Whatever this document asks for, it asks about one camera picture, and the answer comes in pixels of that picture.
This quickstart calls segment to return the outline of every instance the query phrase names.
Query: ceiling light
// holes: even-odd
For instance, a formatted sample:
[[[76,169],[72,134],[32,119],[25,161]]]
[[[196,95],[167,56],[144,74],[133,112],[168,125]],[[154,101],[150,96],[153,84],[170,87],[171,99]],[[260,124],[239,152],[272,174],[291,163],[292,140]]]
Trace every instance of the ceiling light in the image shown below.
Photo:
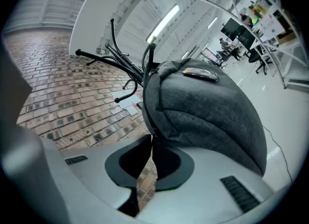
[[[158,34],[163,30],[166,24],[173,18],[173,16],[179,11],[179,5],[175,4],[169,12],[159,21],[159,23],[155,26],[155,28],[151,31],[151,33],[146,38],[148,43],[151,42],[153,36],[158,36]]]
[[[209,44],[209,42],[205,45],[205,47],[203,48],[202,52],[205,50],[206,46]]]
[[[189,51],[187,51],[187,52],[182,56],[181,59],[184,59],[184,57],[187,56],[188,53],[189,53]]]
[[[208,29],[212,26],[212,24],[214,24],[214,22],[217,20],[217,16],[216,16],[216,18],[214,18],[214,20],[209,24],[209,26],[208,26]]]

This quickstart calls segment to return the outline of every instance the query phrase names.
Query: white metal frame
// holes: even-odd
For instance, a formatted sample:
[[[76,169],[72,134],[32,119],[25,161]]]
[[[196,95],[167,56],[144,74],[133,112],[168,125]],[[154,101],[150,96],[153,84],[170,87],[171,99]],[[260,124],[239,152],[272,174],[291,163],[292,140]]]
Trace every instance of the white metal frame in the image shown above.
[[[284,77],[285,77],[285,75],[286,75],[287,72],[281,72],[281,71],[279,70],[278,65],[277,65],[277,62],[278,62],[278,64],[279,64],[279,66],[280,66],[280,68],[281,68],[282,71],[283,71],[283,67],[282,67],[282,64],[281,64],[281,62],[280,62],[280,60],[279,60],[277,54],[274,53],[275,58],[276,58],[276,61],[275,61],[274,58],[273,58],[273,56],[272,56],[272,53],[270,53],[270,51],[269,51],[269,49],[268,49],[268,48],[273,48],[273,49],[276,49],[276,50],[279,51],[279,52],[282,52],[282,53],[284,53],[284,54],[287,54],[288,56],[291,57],[291,59],[296,60],[298,63],[300,63],[301,65],[305,66],[307,69],[309,69],[308,55],[307,55],[307,53],[306,53],[305,46],[304,46],[303,42],[301,41],[300,36],[299,36],[299,34],[298,34],[298,32],[297,32],[295,26],[293,25],[293,23],[292,23],[292,21],[290,20],[290,18],[284,13],[284,10],[281,9],[281,8],[277,5],[277,3],[276,3],[274,0],[268,0],[268,1],[281,13],[281,15],[284,17],[284,19],[288,22],[288,24],[289,24],[290,27],[292,28],[292,30],[293,30],[293,32],[295,33],[296,38],[297,38],[297,40],[298,40],[298,42],[299,42],[299,45],[300,45],[301,48],[302,48],[302,51],[303,51],[303,54],[304,54],[304,56],[305,56],[306,62],[303,62],[301,59],[299,59],[298,57],[296,57],[296,56],[294,56],[293,54],[289,53],[288,51],[285,51],[285,50],[282,50],[282,49],[280,49],[280,48],[277,48],[277,47],[274,47],[274,46],[270,45],[268,41],[263,43],[263,42],[260,40],[260,38],[250,29],[250,27],[247,26],[243,21],[241,21],[241,17],[240,17],[240,15],[239,15],[239,12],[238,12],[238,10],[237,10],[237,7],[236,7],[236,4],[235,4],[235,1],[234,1],[234,0],[232,0],[232,3],[233,3],[233,6],[234,6],[234,8],[235,8],[235,11],[236,11],[236,13],[237,13],[237,16],[235,16],[234,14],[232,14],[231,12],[229,12],[228,10],[226,10],[225,8],[221,7],[220,5],[217,5],[216,3],[213,3],[213,2],[211,2],[211,1],[209,1],[209,0],[199,0],[199,1],[202,1],[202,2],[205,2],[205,3],[207,3],[207,4],[210,4],[210,5],[212,5],[212,6],[216,7],[216,8],[218,8],[218,9],[220,9],[221,11],[223,11],[223,12],[229,14],[236,22],[238,22],[238,23],[240,23],[241,25],[243,25],[243,26],[244,26],[256,39],[257,39],[257,41],[259,42],[259,44],[261,45],[261,47],[265,50],[265,54],[261,55],[260,52],[259,52],[256,48],[255,48],[255,50],[256,50],[256,51],[258,52],[258,54],[261,56],[261,59],[262,59],[263,61],[264,61],[263,58],[264,58],[265,56],[268,56],[268,57],[274,62],[274,65],[275,65],[275,67],[276,67],[276,70],[278,71],[278,73],[279,73],[279,75],[280,75],[280,81],[281,81],[281,83],[282,83],[283,88],[286,88],[286,85],[288,85],[288,84],[290,84],[290,85],[298,85],[298,86],[309,87],[309,84],[307,85],[307,84],[299,84],[299,83],[290,83],[288,80],[284,80]],[[272,74],[272,76],[274,76],[276,72],[272,73],[272,70],[270,69],[270,67],[268,66],[268,64],[267,64],[266,62],[265,62],[265,64],[266,64],[268,70],[270,71],[270,73]]]

